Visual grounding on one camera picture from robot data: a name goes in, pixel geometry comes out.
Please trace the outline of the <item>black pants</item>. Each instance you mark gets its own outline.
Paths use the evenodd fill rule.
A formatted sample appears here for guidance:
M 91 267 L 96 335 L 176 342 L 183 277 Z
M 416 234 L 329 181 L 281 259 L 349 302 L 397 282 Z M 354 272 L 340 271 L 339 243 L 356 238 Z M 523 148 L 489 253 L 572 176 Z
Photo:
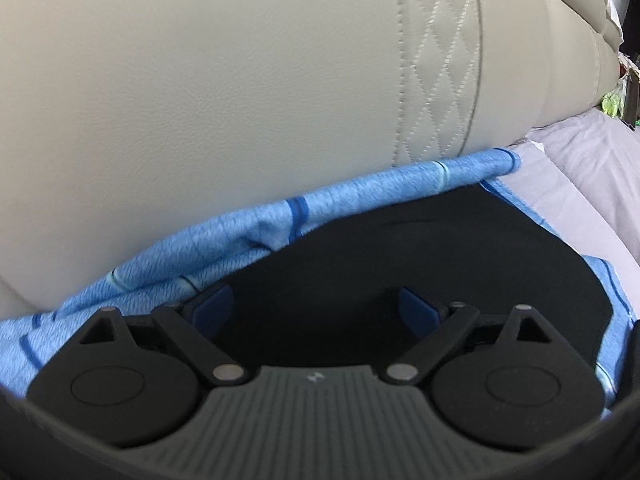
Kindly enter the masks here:
M 215 344 L 246 366 L 378 365 L 416 343 L 398 294 L 537 309 L 588 362 L 613 308 L 582 256 L 478 185 L 332 221 L 229 275 Z

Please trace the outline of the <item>blue plaid bed sheet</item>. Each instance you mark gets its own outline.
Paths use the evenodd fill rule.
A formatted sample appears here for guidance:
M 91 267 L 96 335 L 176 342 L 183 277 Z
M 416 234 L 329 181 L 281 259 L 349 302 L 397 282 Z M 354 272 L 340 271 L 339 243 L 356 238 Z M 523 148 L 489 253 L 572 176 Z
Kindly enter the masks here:
M 570 179 L 536 144 L 491 148 L 441 162 L 390 169 L 269 205 L 229 212 L 161 240 L 58 309 L 1 324 L 1 385 L 25 396 L 55 352 L 96 310 L 148 314 L 285 248 L 322 224 L 479 185 L 575 249 L 603 285 L 613 317 L 599 344 L 596 374 L 606 398 L 622 393 L 624 353 L 639 316 L 639 266 Z

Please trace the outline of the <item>lavender pillow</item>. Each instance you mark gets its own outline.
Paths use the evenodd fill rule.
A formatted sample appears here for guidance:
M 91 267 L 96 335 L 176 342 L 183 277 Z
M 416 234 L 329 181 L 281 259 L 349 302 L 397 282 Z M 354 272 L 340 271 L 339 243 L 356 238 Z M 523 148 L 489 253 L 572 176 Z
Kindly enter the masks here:
M 578 252 L 639 284 L 639 136 L 590 110 L 531 131 L 513 151 L 520 170 L 502 182 Z

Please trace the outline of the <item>beige leather headboard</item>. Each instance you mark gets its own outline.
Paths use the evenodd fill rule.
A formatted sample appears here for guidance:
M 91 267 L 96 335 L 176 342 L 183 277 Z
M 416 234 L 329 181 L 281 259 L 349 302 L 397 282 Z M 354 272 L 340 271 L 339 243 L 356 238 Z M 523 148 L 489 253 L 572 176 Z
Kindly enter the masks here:
M 1 0 L 1 314 L 217 214 L 588 110 L 621 42 L 611 0 Z

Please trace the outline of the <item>green item on nightstand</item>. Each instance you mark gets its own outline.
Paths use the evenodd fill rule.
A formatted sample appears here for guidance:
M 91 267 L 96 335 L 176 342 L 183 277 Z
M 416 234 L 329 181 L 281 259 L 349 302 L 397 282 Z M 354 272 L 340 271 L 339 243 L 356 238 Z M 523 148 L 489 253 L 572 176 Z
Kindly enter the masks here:
M 603 96 L 600 107 L 605 115 L 621 118 L 624 112 L 623 93 L 617 90 L 608 92 Z

